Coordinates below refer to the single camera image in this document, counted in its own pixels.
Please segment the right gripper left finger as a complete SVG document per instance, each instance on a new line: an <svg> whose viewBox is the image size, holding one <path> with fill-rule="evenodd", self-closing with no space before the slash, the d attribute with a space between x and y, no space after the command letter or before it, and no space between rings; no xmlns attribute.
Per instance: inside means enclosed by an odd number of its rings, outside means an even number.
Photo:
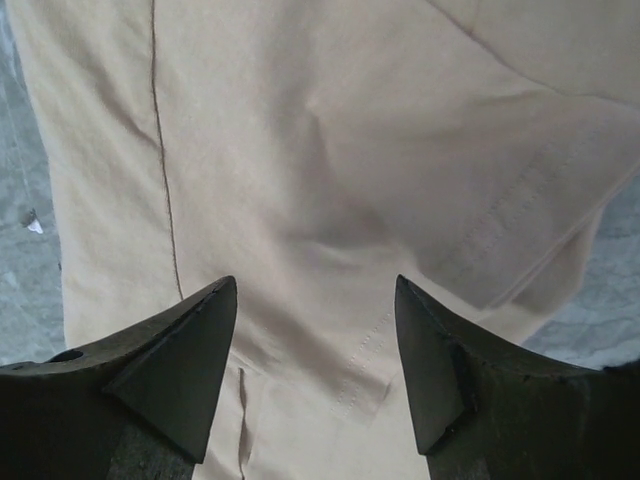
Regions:
<svg viewBox="0 0 640 480"><path fill-rule="evenodd" d="M189 479L206 455L236 321L224 277L45 362L1 369L5 479Z"/></svg>

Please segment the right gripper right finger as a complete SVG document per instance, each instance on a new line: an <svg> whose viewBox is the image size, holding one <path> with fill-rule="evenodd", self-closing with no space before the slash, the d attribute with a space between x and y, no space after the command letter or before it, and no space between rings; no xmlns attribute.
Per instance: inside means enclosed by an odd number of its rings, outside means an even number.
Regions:
<svg viewBox="0 0 640 480"><path fill-rule="evenodd" d="M405 277L395 324L418 452L433 479L635 479L639 365L526 350Z"/></svg>

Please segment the beige t shirt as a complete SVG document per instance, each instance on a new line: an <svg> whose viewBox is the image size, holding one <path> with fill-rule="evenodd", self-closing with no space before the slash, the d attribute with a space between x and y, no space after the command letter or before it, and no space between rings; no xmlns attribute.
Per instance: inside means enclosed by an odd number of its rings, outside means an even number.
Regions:
<svg viewBox="0 0 640 480"><path fill-rule="evenodd" d="M238 285L199 479L423 479L405 275L513 342L639 171L635 1L12 1L69 345Z"/></svg>

